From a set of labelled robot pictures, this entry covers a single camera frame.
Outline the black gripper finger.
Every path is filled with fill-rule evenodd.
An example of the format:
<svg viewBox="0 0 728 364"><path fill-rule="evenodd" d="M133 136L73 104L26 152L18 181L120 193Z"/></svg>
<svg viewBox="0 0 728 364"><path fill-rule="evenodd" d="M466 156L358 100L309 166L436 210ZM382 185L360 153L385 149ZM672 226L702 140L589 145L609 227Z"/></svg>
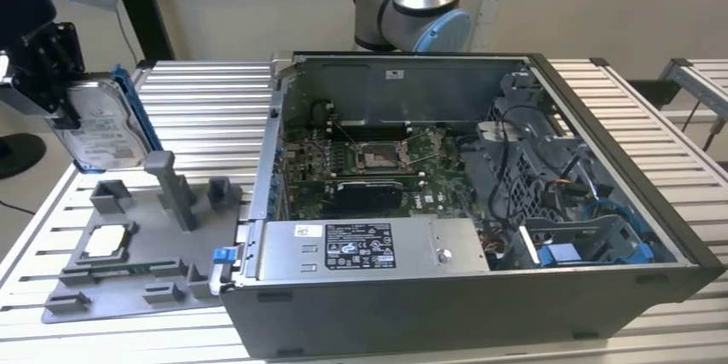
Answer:
<svg viewBox="0 0 728 364"><path fill-rule="evenodd" d="M85 71L74 24L50 22L24 39L26 96L50 116L54 128L78 128L80 115L69 101L66 85Z"/></svg>

